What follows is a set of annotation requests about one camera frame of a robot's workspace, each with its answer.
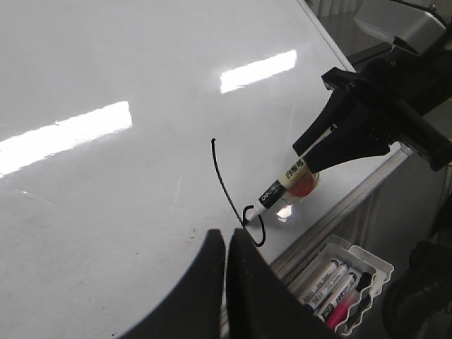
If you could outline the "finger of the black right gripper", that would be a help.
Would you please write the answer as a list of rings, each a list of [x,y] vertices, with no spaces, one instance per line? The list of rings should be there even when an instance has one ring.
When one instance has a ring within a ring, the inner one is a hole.
[[[312,173],[358,160],[388,154],[385,133],[368,123],[342,125],[305,154],[305,164]]]
[[[347,111],[348,94],[345,90],[334,90],[320,115],[292,145],[296,154],[302,155],[308,150],[328,128],[342,121]]]

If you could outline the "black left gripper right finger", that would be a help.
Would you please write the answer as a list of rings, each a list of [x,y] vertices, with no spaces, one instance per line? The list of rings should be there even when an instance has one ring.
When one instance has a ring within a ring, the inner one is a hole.
[[[337,338],[287,290],[236,229],[227,259],[227,316],[231,338]]]

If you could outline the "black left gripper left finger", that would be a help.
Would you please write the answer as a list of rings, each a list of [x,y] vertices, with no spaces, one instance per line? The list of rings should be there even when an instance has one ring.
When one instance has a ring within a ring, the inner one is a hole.
[[[224,271],[221,232],[208,230],[180,281],[122,338],[219,338]]]

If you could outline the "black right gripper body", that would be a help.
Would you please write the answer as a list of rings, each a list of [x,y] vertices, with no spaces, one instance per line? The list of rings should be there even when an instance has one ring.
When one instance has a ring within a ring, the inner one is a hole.
[[[410,70],[376,59],[359,73],[333,68],[322,77],[333,91],[348,94],[348,111],[340,126],[368,123],[416,150],[437,171],[451,161],[451,142],[424,116],[451,96],[451,67],[436,64]]]

